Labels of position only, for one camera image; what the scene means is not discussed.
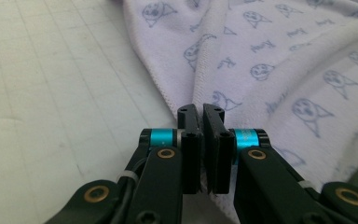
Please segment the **lavender printed cloth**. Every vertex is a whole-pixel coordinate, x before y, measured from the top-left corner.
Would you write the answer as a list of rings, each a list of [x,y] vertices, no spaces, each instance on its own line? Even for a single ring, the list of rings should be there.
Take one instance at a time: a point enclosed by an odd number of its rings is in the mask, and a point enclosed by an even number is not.
[[[313,187],[358,186],[358,0],[124,0],[169,109],[261,128]]]

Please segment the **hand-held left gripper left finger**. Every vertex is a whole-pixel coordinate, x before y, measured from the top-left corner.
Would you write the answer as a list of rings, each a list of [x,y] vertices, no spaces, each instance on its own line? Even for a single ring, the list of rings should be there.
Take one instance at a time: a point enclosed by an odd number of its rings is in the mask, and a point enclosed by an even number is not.
[[[138,178],[127,224],[181,224],[183,196],[200,190],[202,133],[197,108],[177,110],[175,129],[144,129],[127,169]]]

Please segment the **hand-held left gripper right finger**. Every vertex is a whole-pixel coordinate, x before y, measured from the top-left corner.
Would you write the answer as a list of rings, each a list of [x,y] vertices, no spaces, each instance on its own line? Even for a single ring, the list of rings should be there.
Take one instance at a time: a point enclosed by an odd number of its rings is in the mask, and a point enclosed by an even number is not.
[[[324,224],[316,191],[271,146],[261,129],[228,129],[225,111],[203,106],[208,191],[229,192],[238,165],[234,207],[240,224]]]

